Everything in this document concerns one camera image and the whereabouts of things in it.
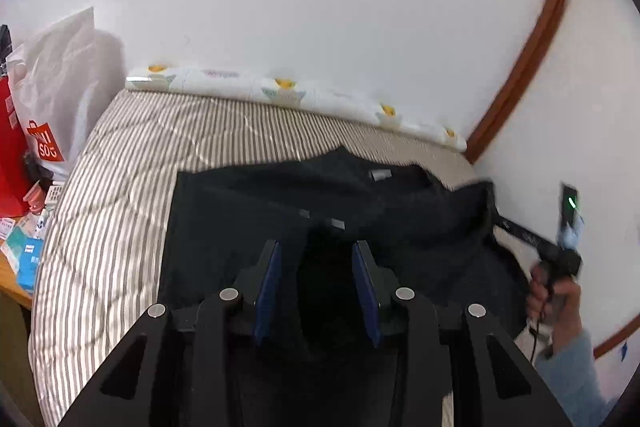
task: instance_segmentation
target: wooden trim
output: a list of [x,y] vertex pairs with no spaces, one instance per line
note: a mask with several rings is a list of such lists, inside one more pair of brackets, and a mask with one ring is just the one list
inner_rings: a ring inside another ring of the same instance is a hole
[[629,322],[624,328],[622,328],[618,333],[609,337],[606,341],[601,343],[599,346],[596,346],[593,349],[593,356],[596,359],[599,359],[602,355],[611,351],[616,346],[619,346],[624,341],[626,341],[632,334],[636,333],[636,330],[640,328],[640,313],[636,315],[635,318]]
[[567,0],[545,0],[535,28],[493,103],[466,141],[466,159],[475,163],[505,124],[548,52]]

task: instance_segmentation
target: uniqlo bag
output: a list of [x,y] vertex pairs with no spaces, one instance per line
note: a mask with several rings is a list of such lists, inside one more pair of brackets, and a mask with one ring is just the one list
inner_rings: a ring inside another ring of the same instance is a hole
[[56,23],[8,57],[9,86],[30,149],[66,179],[113,98],[95,66],[94,9]]

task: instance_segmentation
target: floor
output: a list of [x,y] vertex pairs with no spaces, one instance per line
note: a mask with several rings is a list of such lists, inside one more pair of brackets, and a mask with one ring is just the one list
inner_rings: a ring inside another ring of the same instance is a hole
[[0,381],[33,427],[44,427],[27,357],[27,331],[20,306],[0,292]]

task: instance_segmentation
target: person's arm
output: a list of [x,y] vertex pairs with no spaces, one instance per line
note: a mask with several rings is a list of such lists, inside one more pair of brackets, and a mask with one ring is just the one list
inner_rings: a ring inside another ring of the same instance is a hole
[[[551,304],[543,285],[545,274],[539,266],[531,271],[529,317],[550,315]],[[536,359],[536,369],[545,381],[574,427],[598,427],[607,417],[613,403],[607,403],[598,387],[591,339],[580,320],[580,286],[564,279],[554,286],[556,295],[565,295],[552,333],[553,344]]]

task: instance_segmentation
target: bed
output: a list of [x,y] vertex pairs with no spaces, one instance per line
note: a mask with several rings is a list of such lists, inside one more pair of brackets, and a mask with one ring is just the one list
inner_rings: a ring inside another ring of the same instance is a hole
[[449,187],[475,177],[459,153],[362,124],[238,100],[118,93],[51,218],[29,342],[47,426],[153,304],[176,172],[319,155],[343,144],[416,162]]

